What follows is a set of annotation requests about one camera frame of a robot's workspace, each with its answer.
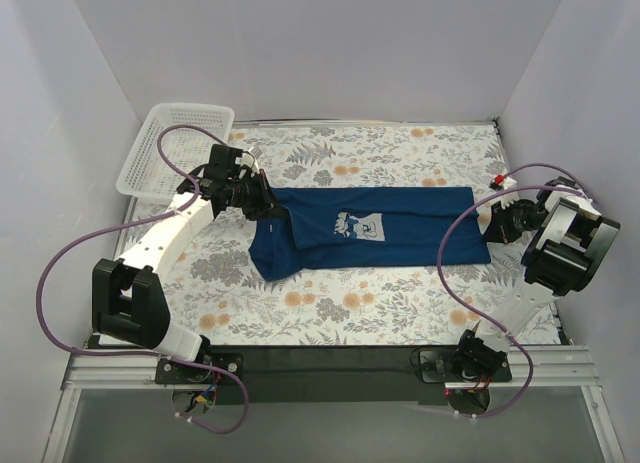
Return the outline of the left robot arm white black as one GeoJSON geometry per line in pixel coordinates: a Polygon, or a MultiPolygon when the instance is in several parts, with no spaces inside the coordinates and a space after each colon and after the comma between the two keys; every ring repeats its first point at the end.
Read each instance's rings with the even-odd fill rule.
{"type": "Polygon", "coordinates": [[[117,259],[94,267],[94,331],[174,359],[198,360],[208,343],[172,320],[162,283],[194,237],[228,208],[241,209],[249,221],[287,215],[251,153],[215,144],[209,161],[176,188],[168,217],[117,259]]]}

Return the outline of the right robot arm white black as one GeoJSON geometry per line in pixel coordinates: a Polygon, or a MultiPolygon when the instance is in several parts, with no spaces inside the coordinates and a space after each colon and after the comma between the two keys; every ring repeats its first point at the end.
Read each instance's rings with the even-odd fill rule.
{"type": "Polygon", "coordinates": [[[481,319],[459,340],[451,367],[463,380],[490,379],[503,368],[510,338],[542,308],[582,291],[620,231],[577,182],[560,176],[546,186],[534,201],[502,196],[491,206],[485,241],[513,243],[525,232],[533,238],[521,259],[523,275],[492,315],[498,323],[481,319]]]}

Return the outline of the blue t shirt cartoon print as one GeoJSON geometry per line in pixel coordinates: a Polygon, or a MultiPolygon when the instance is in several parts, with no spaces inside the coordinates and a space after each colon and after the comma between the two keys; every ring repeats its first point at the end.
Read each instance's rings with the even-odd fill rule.
{"type": "Polygon", "coordinates": [[[488,264],[469,187],[277,188],[287,219],[249,247],[266,281],[302,269],[488,264]]]}

